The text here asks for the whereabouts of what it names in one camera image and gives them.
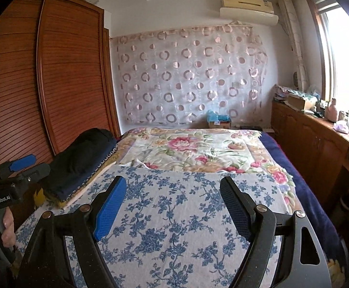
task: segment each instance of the sheer curtain with circles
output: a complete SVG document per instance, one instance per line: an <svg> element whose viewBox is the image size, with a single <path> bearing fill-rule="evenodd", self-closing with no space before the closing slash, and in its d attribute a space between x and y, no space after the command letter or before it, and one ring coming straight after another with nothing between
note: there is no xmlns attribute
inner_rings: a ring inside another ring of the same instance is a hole
<svg viewBox="0 0 349 288"><path fill-rule="evenodd" d="M175 127L214 110L234 125L259 115L267 55L251 26L146 32L113 38L111 47L116 98L129 123Z"/></svg>

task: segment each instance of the navy blue bedding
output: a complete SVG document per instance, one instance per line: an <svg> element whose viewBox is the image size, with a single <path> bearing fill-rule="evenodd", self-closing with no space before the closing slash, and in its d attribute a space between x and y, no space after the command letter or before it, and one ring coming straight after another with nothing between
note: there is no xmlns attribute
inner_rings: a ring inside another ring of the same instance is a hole
<svg viewBox="0 0 349 288"><path fill-rule="evenodd" d="M341 244L341 239L337 234L336 228L318 202L316 196L286 157L277 142L270 135L264 132L262 133L260 140L275 162L285 168L285 170L293 176L297 197L299 198L302 207L316 232L317 238L327 256L327 259L333 259L334 261L338 260L341 267L344 266L347 268L345 252Z"/></svg>

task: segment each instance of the textured gripper pad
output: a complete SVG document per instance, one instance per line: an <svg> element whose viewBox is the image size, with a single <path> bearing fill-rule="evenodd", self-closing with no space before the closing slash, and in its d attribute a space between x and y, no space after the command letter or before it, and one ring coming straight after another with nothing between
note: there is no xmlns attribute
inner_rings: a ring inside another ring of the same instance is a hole
<svg viewBox="0 0 349 288"><path fill-rule="evenodd" d="M221 180L220 194L238 233L249 241L252 235L250 231L251 218L249 213L245 210L240 200L236 198L229 183L224 179Z"/></svg>
<svg viewBox="0 0 349 288"><path fill-rule="evenodd" d="M121 207L126 195L126 181L122 177L118 180L110 192L108 198L105 200L103 206L98 212L96 218L96 228L93 232L94 239L100 241L100 239L109 234L112 228L113 222L116 219L118 210Z"/></svg>

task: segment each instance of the metal screw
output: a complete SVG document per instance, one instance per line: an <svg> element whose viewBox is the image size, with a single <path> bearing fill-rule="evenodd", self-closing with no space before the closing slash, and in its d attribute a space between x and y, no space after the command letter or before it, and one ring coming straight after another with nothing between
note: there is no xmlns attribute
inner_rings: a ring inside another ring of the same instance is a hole
<svg viewBox="0 0 349 288"><path fill-rule="evenodd" d="M90 205L85 204L80 207L81 212L88 212L90 210Z"/></svg>
<svg viewBox="0 0 349 288"><path fill-rule="evenodd" d="M260 212L266 212L268 210L268 208L265 207L264 205L257 205L256 209Z"/></svg>
<svg viewBox="0 0 349 288"><path fill-rule="evenodd" d="M304 218L304 217L305 217L305 212L302 211L302 210L297 210L297 211L296 211L296 215L297 215L299 218Z"/></svg>
<svg viewBox="0 0 349 288"><path fill-rule="evenodd" d="M52 215L52 213L50 211L45 211L43 214L42 214L42 217L44 219L48 219L50 218L50 216Z"/></svg>

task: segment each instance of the dark folded clothing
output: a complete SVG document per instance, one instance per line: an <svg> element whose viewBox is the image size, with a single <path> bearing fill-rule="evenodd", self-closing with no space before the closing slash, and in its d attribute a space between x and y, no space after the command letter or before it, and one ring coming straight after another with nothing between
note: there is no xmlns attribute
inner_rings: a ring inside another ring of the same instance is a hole
<svg viewBox="0 0 349 288"><path fill-rule="evenodd" d="M93 128L81 133L50 163L49 176L41 180L45 195L66 201L117 151L112 133Z"/></svg>

